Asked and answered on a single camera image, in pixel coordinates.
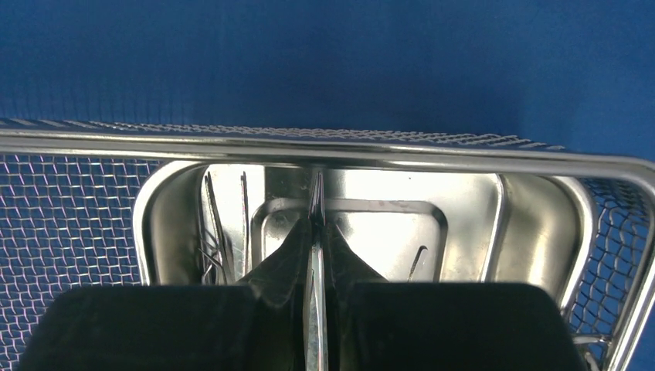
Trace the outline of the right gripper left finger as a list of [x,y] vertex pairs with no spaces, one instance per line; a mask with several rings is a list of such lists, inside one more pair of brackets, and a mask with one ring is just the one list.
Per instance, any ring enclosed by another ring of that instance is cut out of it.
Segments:
[[280,247],[241,283],[256,295],[245,345],[245,370],[304,370],[304,328],[313,230],[299,219]]

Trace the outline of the blue surgical drape cloth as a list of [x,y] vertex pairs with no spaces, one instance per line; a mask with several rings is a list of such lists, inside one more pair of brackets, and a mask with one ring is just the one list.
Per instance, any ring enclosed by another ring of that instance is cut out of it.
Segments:
[[3,1],[1,115],[654,157],[652,1]]

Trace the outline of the steel surgical forceps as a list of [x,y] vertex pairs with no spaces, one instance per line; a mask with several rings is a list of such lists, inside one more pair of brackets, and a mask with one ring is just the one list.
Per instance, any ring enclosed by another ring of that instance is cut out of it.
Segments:
[[247,174],[239,174],[241,216],[223,222],[211,171],[202,177],[199,200],[200,282],[205,285],[234,284],[252,267]]

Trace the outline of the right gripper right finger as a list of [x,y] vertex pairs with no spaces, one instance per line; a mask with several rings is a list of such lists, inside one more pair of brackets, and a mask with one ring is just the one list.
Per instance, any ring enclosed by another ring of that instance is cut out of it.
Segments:
[[386,283],[388,280],[363,261],[348,245],[338,226],[324,226],[324,293],[329,370],[339,370],[344,359],[341,340],[347,325],[347,299],[359,282]]

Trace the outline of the metal mesh instrument basket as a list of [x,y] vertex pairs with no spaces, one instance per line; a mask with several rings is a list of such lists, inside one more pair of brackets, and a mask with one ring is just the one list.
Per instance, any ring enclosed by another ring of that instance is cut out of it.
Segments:
[[625,370],[654,312],[652,162],[495,134],[4,118],[3,370],[245,370],[252,288],[141,280],[134,204],[175,161],[585,186],[596,232],[570,311],[527,282],[359,282],[339,370]]

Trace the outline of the steel surgical scissors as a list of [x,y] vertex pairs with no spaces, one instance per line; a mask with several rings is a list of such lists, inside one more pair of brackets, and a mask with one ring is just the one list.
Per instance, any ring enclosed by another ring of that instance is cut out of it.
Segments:
[[308,220],[310,247],[307,263],[307,286],[304,299],[304,347],[306,370],[328,370],[324,251],[321,234],[326,223],[324,177],[317,170],[311,187]]

